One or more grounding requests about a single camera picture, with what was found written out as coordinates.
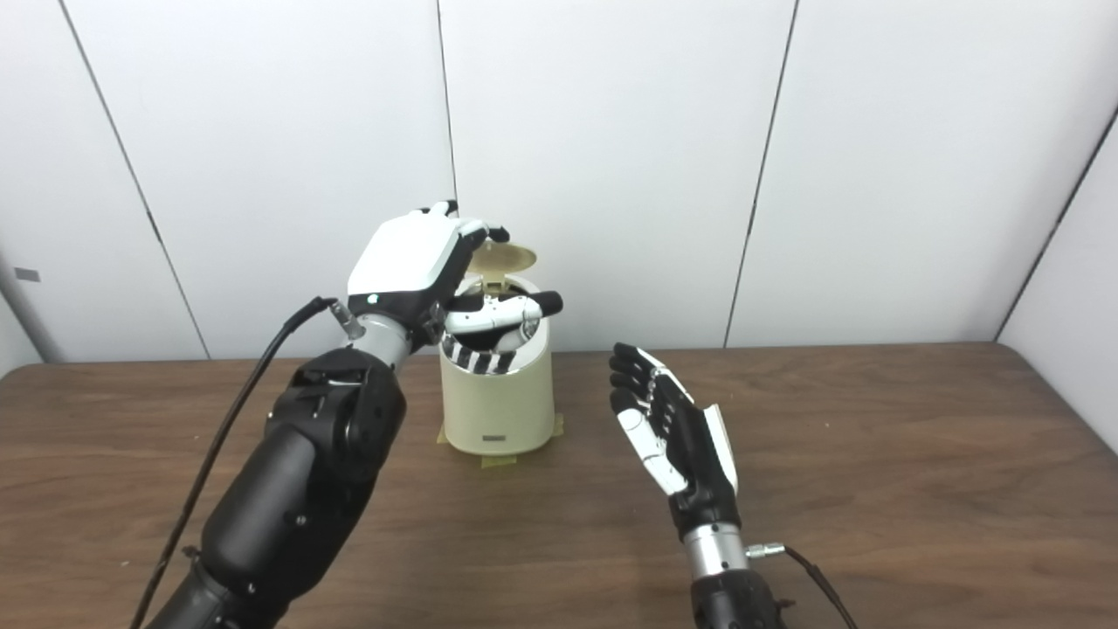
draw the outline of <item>wooden table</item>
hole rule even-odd
[[[863,629],[1118,626],[1118,460],[1012,351],[657,354],[722,406],[748,540],[821,564]],[[183,543],[295,365],[253,397]],[[126,625],[249,366],[35,366],[0,384],[0,625]],[[691,627],[684,556],[609,412],[606,355],[555,368],[566,435],[482,469],[436,445],[438,370],[409,364],[410,412],[369,511],[284,626]],[[840,627],[790,560],[757,565],[798,601],[789,627]]]

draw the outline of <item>black and white striped object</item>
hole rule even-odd
[[[443,354],[458,366],[459,370],[477,375],[508,374],[517,352],[474,352],[461,343],[455,343],[449,335],[443,337]]]

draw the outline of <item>robotic arm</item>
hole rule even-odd
[[[609,402],[644,467],[667,495],[691,565],[699,629],[785,629],[780,606],[750,557],[783,552],[746,547],[738,475],[718,406],[698,409],[680,381],[643,350],[617,344],[609,359]]]
[[[206,522],[189,574],[150,628],[275,627],[319,583],[364,512],[404,420],[396,374],[407,358],[444,331],[515,339],[522,325],[562,307],[555,293],[490,307],[455,303],[474,249],[509,239],[500,226],[456,215],[457,203],[443,201],[373,234],[350,275],[348,302],[330,305],[344,346],[295,372],[263,441]]]

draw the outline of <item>white wall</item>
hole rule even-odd
[[[56,2],[0,7],[0,283],[48,359],[205,359]]]
[[[999,340],[1118,450],[1118,133],[1111,131]]]
[[[442,7],[459,199],[539,252],[556,347],[720,347],[793,2]]]
[[[17,368],[39,362],[39,353],[27,339],[11,306],[0,295],[0,380]]]
[[[989,341],[1118,102],[1110,0],[803,0],[746,246],[794,0],[440,6],[67,2],[214,358],[455,174],[558,350]],[[13,307],[48,359],[205,356],[60,9],[2,11]]]
[[[67,4],[215,359],[454,196],[434,0]],[[320,317],[284,353],[339,339]]]
[[[1116,65],[1112,0],[802,2],[729,345],[993,340]]]

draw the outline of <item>wire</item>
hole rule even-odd
[[[846,606],[842,604],[842,599],[839,598],[839,592],[835,592],[835,589],[831,587],[827,578],[823,576],[823,571],[819,570],[819,566],[807,561],[807,557],[797,553],[792,546],[785,546],[784,552],[787,553],[789,557],[796,560],[799,565],[804,566],[804,570],[807,571],[807,575],[812,578],[812,581],[815,581],[815,584],[819,587],[819,590],[823,590],[823,593],[826,594],[831,604],[835,606],[835,609],[839,610],[839,614],[842,616],[846,627],[849,629],[858,629],[858,623],[854,622],[850,612],[846,611]]]
[[[195,483],[190,487],[190,493],[187,494],[187,501],[182,504],[182,513],[179,515],[178,522],[174,523],[174,527],[171,530],[171,534],[167,537],[167,545],[163,546],[163,552],[159,555],[159,561],[155,563],[155,570],[151,573],[151,579],[148,580],[148,587],[144,589],[143,597],[140,598],[140,604],[136,606],[135,616],[132,617],[132,623],[129,626],[130,629],[140,629],[143,625],[144,616],[148,614],[148,608],[151,607],[151,600],[155,595],[155,590],[159,588],[159,582],[163,579],[163,572],[167,571],[168,564],[171,562],[171,555],[174,554],[174,547],[179,545],[179,539],[182,537],[183,530],[187,528],[187,523],[190,522],[190,514],[195,511],[195,505],[198,503],[198,497],[202,493],[202,487],[206,486],[206,478],[209,477],[210,470],[214,468],[214,463],[217,460],[218,452],[221,451],[221,446],[225,444],[225,438],[229,436],[229,430],[233,428],[234,420],[240,413],[241,408],[244,408],[245,402],[248,401],[249,394],[256,389],[256,383],[260,381],[260,377],[268,369],[272,360],[275,359],[276,352],[280,351],[280,346],[283,345],[287,337],[292,333],[299,330],[300,326],[305,324],[315,314],[322,312],[330,304],[338,301],[337,298],[323,298],[316,296],[307,302],[306,305],[300,307],[291,318],[284,322],[283,327],[276,334],[272,343],[268,344],[267,350],[264,351],[264,355],[257,361],[256,366],[253,368],[253,373],[248,375],[248,380],[245,381],[245,385],[240,388],[240,393],[233,401],[233,406],[229,407],[229,412],[226,413],[225,419],[221,420],[221,426],[218,427],[217,433],[214,436],[214,441],[210,444],[209,450],[206,452],[206,458],[202,459],[202,465],[198,468],[198,476],[195,477]]]

